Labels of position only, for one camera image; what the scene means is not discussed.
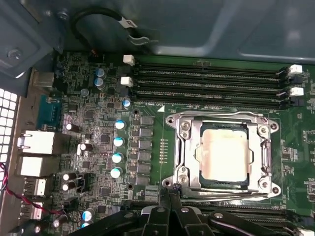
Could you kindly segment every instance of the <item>blue capacitor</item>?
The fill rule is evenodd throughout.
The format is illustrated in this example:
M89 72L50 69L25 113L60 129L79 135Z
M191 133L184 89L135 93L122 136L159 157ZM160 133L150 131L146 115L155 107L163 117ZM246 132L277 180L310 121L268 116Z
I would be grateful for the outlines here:
M100 78L102 78L102 79L106 78L106 73L105 73L105 71L102 68L97 68L95 70L95 75L100 77Z
M130 106L131 106L130 100L124 100L123 101L123 106L124 106L125 109L129 109Z
M103 90L105 88L104 81L99 77L94 80L94 84L99 90Z

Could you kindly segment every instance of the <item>motherboard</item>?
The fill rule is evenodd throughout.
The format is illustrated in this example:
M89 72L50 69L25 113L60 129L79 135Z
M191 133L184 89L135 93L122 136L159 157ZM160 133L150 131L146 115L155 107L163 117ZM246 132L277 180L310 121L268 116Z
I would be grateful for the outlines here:
M211 171L206 167L200 168L203 180L215 178L221 179L221 183L204 180L201 187L220 189L231 185L235 178L242 182L242 178L247 178L247 166L238 153L247 153L247 149L240 146L248 146L249 142L243 136L246 134L244 130L250 130L253 123L260 124L260 120L264 127L254 133L267 137L266 152L269 153L266 155L272 157L270 167L266 167L269 168L266 172L272 173L270 180L260 184L265 188L272 184L268 189L272 189L275 195L256 201L237 196L210 203L202 202L200 198L197 202L212 206L290 209L313 218L315 66L303 66L297 87L304 93L299 94L298 99L292 99L288 93L295 91L284 90L279 94L283 88L278 87L278 78L266 75L266 71L279 71L281 76L281 68L290 65L164 56L134 56L134 59L141 66L130 66L123 62L123 55L115 54L93 57L66 52L58 57L55 91L42 97L37 128L71 136L72 151L61 155L52 197L54 208L60 208L61 203L69 198L77 198L78 206L72 212L71 220L58 227L50 226L46 234L65 236L80 229L86 225L82 218L86 210L91 214L88 221L91 224L119 211L125 200L152 202L154 205L162 187L191 184L185 172L192 166L182 167L175 173L180 162L175 156L179 143L189 139L193 143L194 136L209 137L207 140L210 140L208 146L196 151L196 159L199 156L201 160L204 152L222 158L221 161L211 159ZM156 73L159 64L162 73ZM210 68L225 68L225 76L216 76L217 80L207 86L203 84L204 77L189 83L180 81L183 77L189 79L189 76L197 78L202 73L211 74L207 72ZM238 70L239 74L232 74L227 68ZM259 75L246 75L251 73L249 70L256 70ZM139 76L137 81L131 81L130 73ZM101 83L96 83L96 75L102 79ZM289 87L294 80L298 79L286 80L285 86ZM218 122L222 120L222 114L232 114L233 122L227 118L223 119L224 124ZM207 118L203 121L212 131L196 133L191 130L188 138L186 132L195 127L200 121L198 117L202 116ZM176 119L182 117L186 117L186 123L177 122ZM180 133L181 140L176 138L177 133ZM232 138L237 139L237 145L230 142ZM219 149L227 151L218 153ZM66 180L71 178L68 173L88 175L85 191L77 191L71 185L65 187Z

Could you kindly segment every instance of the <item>dimm slot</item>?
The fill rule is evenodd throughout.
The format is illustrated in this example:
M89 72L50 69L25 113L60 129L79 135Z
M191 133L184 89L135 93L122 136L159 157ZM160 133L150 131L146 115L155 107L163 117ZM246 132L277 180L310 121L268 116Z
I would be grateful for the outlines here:
M154 91L154 92L169 92L169 93L196 93L200 95L219 95L221 97L225 96L244 96L244 97L254 97L254 98L266 98L266 99L279 99L277 96L278 91L276 90L264 90L264 89L254 89L254 88L210 88L210 87L193 87L193 86L164 86L161 84L146 84L138 85L137 91Z
M174 83L204 83L204 84L216 84L216 85L235 85L235 86L251 86L251 87L268 87L271 89L280 89L281 86L278 81L271 80L258 80L247 78L220 78L220 77L207 77L207 76L185 76L185 75L155 75L155 76L137 76L135 81L160 81L160 82L174 82Z
M157 63L141 63L138 65L139 70L190 70L190 71L206 71L206 72L220 72L243 75L262 75L266 77L278 78L277 71L271 70L253 70L253 69L238 69L229 67L204 67L195 65L172 65L172 64L157 64Z
M178 103L178 104L200 104L200 105L212 105L212 106L233 106L244 108L259 108L259 109L283 109L283 105L280 102L261 102L251 100L231 100L231 99L215 99L215 98L203 98L203 97L188 97L188 96L170 96L169 94L135 94L134 101L152 101L163 103Z

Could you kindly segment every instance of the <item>ram slot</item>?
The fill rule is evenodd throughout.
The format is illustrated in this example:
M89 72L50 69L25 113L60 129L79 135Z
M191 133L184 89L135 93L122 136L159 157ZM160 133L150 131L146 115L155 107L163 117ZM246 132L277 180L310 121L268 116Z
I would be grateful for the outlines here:
M253 98L279 99L276 89L265 88L246 88L233 86L214 86L201 84L174 84L166 85L160 83L142 83L138 82L136 90L139 91L155 91L169 93L191 93L197 95L217 95L220 97L244 96Z
M259 100L233 97L231 99L215 98L215 97L197 97L195 94L174 94L174 93L157 93L154 91L138 91L133 95L134 101L152 101L170 104L199 104L210 106L233 106L240 108L259 108L259 109L282 109L281 101Z
M187 83L194 82L198 84L213 84L213 85L234 85L248 87L267 87L271 89L281 89L279 82L275 79L261 78L244 78L244 77L228 77L228 76L198 76L198 75L154 75L154 76L135 76L135 81L159 81L160 83Z
M201 72L201 73L224 73L230 75L255 75L261 77L278 78L277 71L270 70L253 70L253 69L236 69L228 67L203 67L194 65L173 65L173 64L150 64L141 63L138 65L139 72L143 71L184 71L184 72Z

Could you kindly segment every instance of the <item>integrated circuit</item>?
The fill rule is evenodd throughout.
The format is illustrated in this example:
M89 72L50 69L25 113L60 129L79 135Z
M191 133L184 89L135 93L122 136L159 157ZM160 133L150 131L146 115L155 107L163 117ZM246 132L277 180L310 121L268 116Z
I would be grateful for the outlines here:
M75 113L75 112L77 112L77 110L78 110L78 105L76 105L76 104L69 104L68 105L68 111L70 113Z
M152 137L152 129L141 128L140 137Z
M82 168L86 168L86 169L90 168L90 162L89 161L84 161L82 163Z
M97 212L98 212L98 213L101 213L101 214L104 214L104 213L106 212L106 206L104 206L104 205L99 205L99 206L97 207Z
M111 191L112 191L111 188L104 188L104 187L99 188L99 194L101 196L109 196Z
M150 177L148 176L137 176L137 184L138 185L149 185L150 184Z
M135 120L132 121L132 124L133 125L140 125L140 120L135 119Z
M148 175L151 172L151 165L145 163L139 163L137 166L138 174L146 174Z
M110 137L107 134L102 134L100 137L101 143L109 144Z
M140 124L141 125L153 125L153 117L141 117Z
M128 183L136 183L136 182L137 182L136 177L131 177L131 176L128 177Z
M107 108L114 108L115 104L114 103L107 103Z
M85 119L93 119L93 117L94 117L94 112L93 111L87 111L84 114L84 118Z
M138 158L137 154L132 153L129 155L130 159L136 160Z
M151 140L139 140L139 148L151 149L152 148L152 141Z
M151 160L151 153L147 151L140 151L138 154L139 161L150 161Z

